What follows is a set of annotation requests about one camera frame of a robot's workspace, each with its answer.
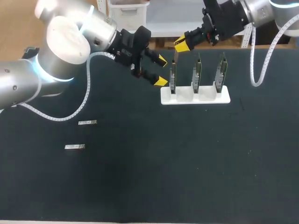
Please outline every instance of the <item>black table surface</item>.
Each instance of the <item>black table surface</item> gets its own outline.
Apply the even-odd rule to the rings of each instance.
[[[212,83],[221,52],[200,51],[201,85]],[[225,53],[227,105],[161,105],[159,88],[103,57],[92,60],[91,95],[73,120],[5,110],[0,220],[298,223],[299,51],[275,50],[259,88],[250,85],[250,51]],[[177,85],[190,85],[197,54],[180,54]],[[256,51],[256,76],[265,54]],[[144,66],[168,78],[169,67]],[[71,114],[85,74],[61,96],[30,104]],[[68,144],[86,149],[65,151]]]

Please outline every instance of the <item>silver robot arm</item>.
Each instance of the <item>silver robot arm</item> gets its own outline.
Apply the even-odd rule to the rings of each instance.
[[[216,45],[244,30],[252,23],[260,27],[275,20],[281,29],[291,18],[299,14],[298,0],[228,0],[218,4],[217,0],[203,0],[203,25],[187,31],[174,44],[178,52],[189,51],[204,41]],[[285,35],[299,36],[299,22],[294,23]]]
[[[38,0],[35,15],[46,26],[43,45],[31,59],[0,62],[0,110],[61,94],[93,52],[115,55],[116,62],[152,85],[167,83],[141,68],[142,54],[160,66],[167,64],[148,49],[151,32],[146,28],[140,27],[135,35],[119,32],[115,21],[84,0]]]

